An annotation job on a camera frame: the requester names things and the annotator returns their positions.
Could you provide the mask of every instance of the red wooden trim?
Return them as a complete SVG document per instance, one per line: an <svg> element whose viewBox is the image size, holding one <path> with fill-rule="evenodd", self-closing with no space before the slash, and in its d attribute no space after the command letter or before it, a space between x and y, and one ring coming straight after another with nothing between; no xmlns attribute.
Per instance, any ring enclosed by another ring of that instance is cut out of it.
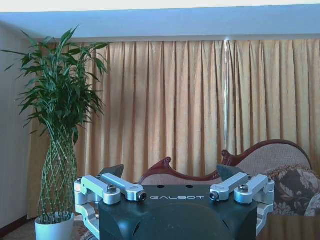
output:
<svg viewBox="0 0 320 240"><path fill-rule="evenodd" d="M219 178L217 171L214 171L206 176L188 176L188 175L181 174L175 171L170 166L171 161L172 161L171 157L166 157L165 159L162 159L161 161L157 162L139 179L138 184L141 184L147 177L151 175L157 175L157 174L168 174L168 175L172 175L177 178L185 179L188 181L211 181Z"/></svg>
<svg viewBox="0 0 320 240"><path fill-rule="evenodd" d="M248 157L250 154L252 154L254 151L258 150L259 148L262 148L264 146L270 145L270 144L286 144L286 145L291 145L297 149L299 149L306 157L306 159L308 160L309 164L310 164L310 159L308 157L308 155L306 154L306 152L297 144L295 144L292 141L288 141L288 140L281 140L281 139L273 139L273 140L267 140L267 141L262 141L257 143L256 145L253 145L252 147L250 147L248 150L244 151L242 154L239 155L232 155L231 153L229 153L227 150L223 150L222 151L222 164L223 165L227 165L227 166L231 166L231 167L235 167L237 166L239 163L241 163L241 161L243 159L245 159L246 157Z"/></svg>
<svg viewBox="0 0 320 240"><path fill-rule="evenodd" d="M4 226L3 228L0 229L0 239L3 238L4 236L8 235L9 233L13 232L14 230L20 228L21 226L23 226L24 224L26 224L27 222L34 220L30 219L27 220L27 215L19 218L18 220L10 223L7 226Z"/></svg>

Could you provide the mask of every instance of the screw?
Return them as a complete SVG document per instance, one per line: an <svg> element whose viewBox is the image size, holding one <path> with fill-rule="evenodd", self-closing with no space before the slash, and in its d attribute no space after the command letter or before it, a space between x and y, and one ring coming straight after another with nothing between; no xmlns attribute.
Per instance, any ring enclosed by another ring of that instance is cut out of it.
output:
<svg viewBox="0 0 320 240"><path fill-rule="evenodd" d="M219 199L219 194L217 192L213 191L210 193L209 197L212 201L217 201Z"/></svg>
<svg viewBox="0 0 320 240"><path fill-rule="evenodd" d="M249 187L246 184L239 185L239 191L243 193L247 193L249 191Z"/></svg>
<svg viewBox="0 0 320 240"><path fill-rule="evenodd" d="M108 185L108 187L106 188L106 190L107 190L107 192L108 192L109 194L112 194L112 193L114 193L114 192L117 191L117 188L116 188L115 186L113 186L113 185Z"/></svg>
<svg viewBox="0 0 320 240"><path fill-rule="evenodd" d="M138 201L144 201L147 199L147 194L145 192L141 192L138 196Z"/></svg>

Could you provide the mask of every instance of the metal clamp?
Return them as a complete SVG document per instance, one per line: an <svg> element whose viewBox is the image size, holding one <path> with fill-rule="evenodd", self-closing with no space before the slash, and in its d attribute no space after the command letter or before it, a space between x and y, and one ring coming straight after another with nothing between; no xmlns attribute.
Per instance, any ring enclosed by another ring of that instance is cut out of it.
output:
<svg viewBox="0 0 320 240"><path fill-rule="evenodd" d="M262 174L254 178L247 175L245 178L245 175L240 172L220 184L212 185L210 198L217 202L227 200L229 194L234 191L234 200L239 204L248 205L253 200L258 202L256 223L256 235L258 235L266 225L268 214L274 210L275 182Z"/></svg>
<svg viewBox="0 0 320 240"><path fill-rule="evenodd" d="M107 205L114 205L120 202L121 193L129 201L139 202L147 198L141 185L132 184L110 173L98 177L87 175L74 182L75 212L82 215L84 225L97 239L100 239L99 220L90 203L103 200Z"/></svg>
<svg viewBox="0 0 320 240"><path fill-rule="evenodd" d="M140 202L147 198L147 194L142 185L132 184L131 182L125 181L111 173L102 174L101 178L119 188L128 201Z"/></svg>
<svg viewBox="0 0 320 240"><path fill-rule="evenodd" d="M239 172L222 183L213 184L210 187L209 196L211 200L217 202L228 200L229 194L232 193L239 184L248 182L248 179L249 176L246 173Z"/></svg>

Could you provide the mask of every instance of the white ceiling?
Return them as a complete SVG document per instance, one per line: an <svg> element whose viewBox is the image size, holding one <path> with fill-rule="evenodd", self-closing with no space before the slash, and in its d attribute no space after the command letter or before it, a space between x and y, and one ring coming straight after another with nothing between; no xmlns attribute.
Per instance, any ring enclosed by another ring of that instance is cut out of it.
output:
<svg viewBox="0 0 320 240"><path fill-rule="evenodd" d="M216 7L280 6L320 4L320 0L10 0L0 6L0 13L72 12L137 9L185 9Z"/></svg>
<svg viewBox="0 0 320 240"><path fill-rule="evenodd" d="M319 13L320 4L7 12L0 13L0 24L34 38L59 38L80 25L74 35L79 41L319 38Z"/></svg>

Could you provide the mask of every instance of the logo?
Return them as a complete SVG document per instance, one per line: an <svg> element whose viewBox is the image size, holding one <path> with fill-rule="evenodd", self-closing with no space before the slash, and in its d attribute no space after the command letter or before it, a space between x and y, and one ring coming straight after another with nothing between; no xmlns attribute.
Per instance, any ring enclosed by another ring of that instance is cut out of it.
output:
<svg viewBox="0 0 320 240"><path fill-rule="evenodd" d="M151 196L150 199L152 200L195 200L195 199L203 199L205 196Z"/></svg>

